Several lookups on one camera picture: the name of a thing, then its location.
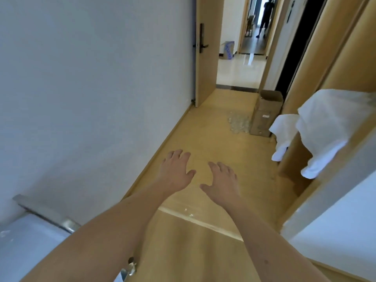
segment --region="forearm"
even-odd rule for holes
[[[254,214],[242,199],[233,200],[225,210],[239,229],[262,282],[329,281],[310,261]]]
[[[46,256],[23,282],[113,281],[170,195],[155,182],[82,226]]]

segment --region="left arm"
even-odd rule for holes
[[[112,282],[127,265],[158,207],[184,189],[196,171],[186,173],[190,153],[171,151],[157,179],[98,215],[51,251],[22,282]]]

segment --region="person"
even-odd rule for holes
[[[112,282],[143,237],[162,202],[186,188],[196,174],[186,172],[190,153],[167,154],[157,178],[83,225],[51,251],[22,282]],[[235,222],[262,282],[329,282],[305,257],[247,207],[231,167],[209,162],[212,185],[200,188]]]
[[[265,31],[269,27],[271,12],[273,11],[273,8],[274,8],[273,0],[269,0],[269,2],[265,2],[264,8],[265,8],[264,9],[264,15],[262,16],[262,19],[261,19],[259,34],[256,36],[257,38],[260,37],[261,30],[264,27],[264,25],[265,25]]]

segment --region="cardboard box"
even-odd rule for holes
[[[223,48],[223,59],[232,59],[234,54],[234,41],[226,41]]]
[[[249,134],[270,137],[269,128],[279,115],[282,104],[281,92],[262,90],[252,114]]]

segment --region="human hand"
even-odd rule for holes
[[[186,173],[187,162],[191,154],[186,152],[181,156],[182,152],[182,149],[170,151],[162,161],[157,176],[157,181],[171,194],[187,187],[196,174],[196,170]]]
[[[226,208],[228,204],[240,199],[238,177],[231,167],[222,162],[208,164],[213,173],[213,183],[211,186],[201,184],[200,188],[214,203]]]

